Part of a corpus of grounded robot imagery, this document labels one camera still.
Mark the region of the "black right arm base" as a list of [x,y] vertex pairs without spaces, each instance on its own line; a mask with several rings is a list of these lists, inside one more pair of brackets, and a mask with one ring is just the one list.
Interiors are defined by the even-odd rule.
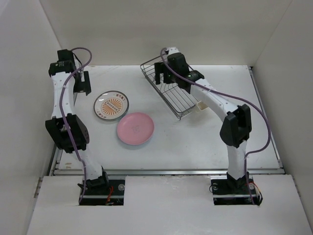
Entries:
[[213,203],[215,206],[221,205],[261,205],[263,195],[256,186],[252,177],[248,183],[246,177],[233,181],[228,177],[211,177]]

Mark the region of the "white plate red print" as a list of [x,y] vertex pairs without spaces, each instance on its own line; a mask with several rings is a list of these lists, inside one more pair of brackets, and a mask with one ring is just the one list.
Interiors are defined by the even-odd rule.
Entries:
[[119,111],[129,108],[129,106],[129,99],[124,93],[120,91],[107,91],[96,98],[93,104],[93,111],[96,109],[105,111],[108,108]]

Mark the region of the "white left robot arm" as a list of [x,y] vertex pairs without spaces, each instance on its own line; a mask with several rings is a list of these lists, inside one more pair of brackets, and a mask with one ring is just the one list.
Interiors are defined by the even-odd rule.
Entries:
[[109,180],[102,166],[88,153],[89,132],[74,110],[74,95],[91,93],[89,73],[73,49],[57,52],[58,60],[50,64],[48,74],[53,83],[53,112],[45,127],[55,145],[68,154],[74,154],[84,173],[82,189],[104,194],[109,190]]

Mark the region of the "blue plastic plate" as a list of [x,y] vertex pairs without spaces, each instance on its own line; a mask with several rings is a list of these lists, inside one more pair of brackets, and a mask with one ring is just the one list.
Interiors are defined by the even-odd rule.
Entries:
[[149,145],[152,139],[153,138],[149,138],[147,141],[142,142],[140,144],[128,144],[128,143],[123,142],[122,140],[118,140],[117,142],[122,148],[134,150],[134,149],[141,149]]

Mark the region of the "pink plastic plate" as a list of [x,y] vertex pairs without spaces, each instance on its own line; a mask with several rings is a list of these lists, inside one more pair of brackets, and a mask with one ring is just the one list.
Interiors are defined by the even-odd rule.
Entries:
[[125,115],[117,125],[117,136],[128,144],[140,144],[147,141],[154,133],[155,125],[152,118],[145,113]]

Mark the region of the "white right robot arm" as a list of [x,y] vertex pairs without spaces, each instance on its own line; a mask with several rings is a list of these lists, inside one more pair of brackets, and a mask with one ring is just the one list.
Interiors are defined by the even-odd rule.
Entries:
[[244,188],[248,177],[246,144],[252,130],[251,112],[247,105],[236,105],[225,98],[197,70],[190,70],[184,55],[163,49],[162,61],[155,63],[156,83],[176,83],[210,108],[221,120],[220,138],[228,153],[227,189],[237,193]]

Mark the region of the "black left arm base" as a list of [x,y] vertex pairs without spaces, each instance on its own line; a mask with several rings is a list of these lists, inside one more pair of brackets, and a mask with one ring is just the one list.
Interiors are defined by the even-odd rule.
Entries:
[[83,194],[83,185],[81,188],[82,199],[79,199],[80,206],[123,206],[125,193],[126,177],[113,176],[109,178],[109,185],[86,189]]

